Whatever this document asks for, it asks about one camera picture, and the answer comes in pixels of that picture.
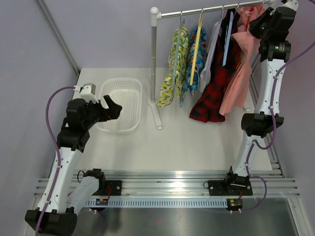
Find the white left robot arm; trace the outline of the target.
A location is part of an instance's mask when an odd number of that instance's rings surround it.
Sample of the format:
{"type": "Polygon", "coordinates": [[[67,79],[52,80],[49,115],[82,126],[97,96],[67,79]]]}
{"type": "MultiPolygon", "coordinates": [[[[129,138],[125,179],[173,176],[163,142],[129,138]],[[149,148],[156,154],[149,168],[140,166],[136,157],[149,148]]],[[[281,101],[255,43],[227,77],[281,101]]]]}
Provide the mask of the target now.
{"type": "Polygon", "coordinates": [[[100,169],[84,172],[79,186],[72,192],[69,190],[77,162],[90,138],[89,130],[98,122],[118,119],[123,109],[109,95],[103,98],[107,108],[100,100],[86,102],[83,98],[70,100],[67,104],[61,131],[53,139],[56,160],[48,184],[36,209],[28,210],[25,215],[25,221],[34,229],[35,235],[72,235],[86,201],[93,194],[111,194],[100,169]]]}

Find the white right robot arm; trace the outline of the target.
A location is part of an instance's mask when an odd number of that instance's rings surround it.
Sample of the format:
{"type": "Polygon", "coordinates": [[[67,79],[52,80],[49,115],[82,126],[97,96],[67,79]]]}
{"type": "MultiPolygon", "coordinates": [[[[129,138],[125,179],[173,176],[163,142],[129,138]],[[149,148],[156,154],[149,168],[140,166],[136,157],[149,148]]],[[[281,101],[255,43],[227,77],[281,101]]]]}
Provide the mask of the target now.
{"type": "Polygon", "coordinates": [[[279,96],[285,67],[288,65],[291,44],[286,40],[298,8],[295,0],[283,1],[277,8],[269,7],[250,22],[249,31],[260,40],[258,52],[262,78],[258,101],[253,113],[245,113],[241,120],[243,139],[234,164],[225,175],[220,195],[251,196],[250,167],[267,134],[276,134],[284,118],[279,115],[279,96]]]}

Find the pink pleated skirt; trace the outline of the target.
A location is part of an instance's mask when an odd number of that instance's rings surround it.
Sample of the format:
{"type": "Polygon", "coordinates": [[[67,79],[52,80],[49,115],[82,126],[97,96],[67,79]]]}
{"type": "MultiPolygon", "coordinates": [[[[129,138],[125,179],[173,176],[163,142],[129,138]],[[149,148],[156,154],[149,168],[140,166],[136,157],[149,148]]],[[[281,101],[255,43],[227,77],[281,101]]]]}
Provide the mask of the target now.
{"type": "Polygon", "coordinates": [[[260,40],[249,32],[250,22],[261,16],[264,11],[265,8],[262,5],[241,8],[242,24],[238,27],[237,32],[231,35],[232,41],[241,50],[240,61],[237,62],[236,72],[225,90],[219,111],[221,115],[230,113],[233,106],[244,107],[252,73],[251,60],[258,53],[260,44],[260,40]]]}

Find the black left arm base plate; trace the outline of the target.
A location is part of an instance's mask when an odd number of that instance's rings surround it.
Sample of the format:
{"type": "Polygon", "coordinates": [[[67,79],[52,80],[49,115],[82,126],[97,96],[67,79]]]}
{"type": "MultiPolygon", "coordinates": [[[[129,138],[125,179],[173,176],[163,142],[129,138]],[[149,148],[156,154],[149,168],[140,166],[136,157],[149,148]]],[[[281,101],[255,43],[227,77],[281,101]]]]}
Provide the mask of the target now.
{"type": "Polygon", "coordinates": [[[96,195],[107,196],[107,194],[110,193],[110,196],[121,196],[122,183],[121,180],[107,180],[96,195]]]}

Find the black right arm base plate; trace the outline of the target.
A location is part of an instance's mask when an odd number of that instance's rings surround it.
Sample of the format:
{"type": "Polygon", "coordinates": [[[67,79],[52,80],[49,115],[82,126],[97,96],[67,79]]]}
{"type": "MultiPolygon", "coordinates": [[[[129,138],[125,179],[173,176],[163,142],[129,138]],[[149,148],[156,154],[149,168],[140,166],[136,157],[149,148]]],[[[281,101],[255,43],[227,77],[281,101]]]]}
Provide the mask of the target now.
{"type": "Polygon", "coordinates": [[[238,186],[226,184],[223,180],[208,180],[205,182],[210,196],[252,196],[251,185],[238,186]]]}

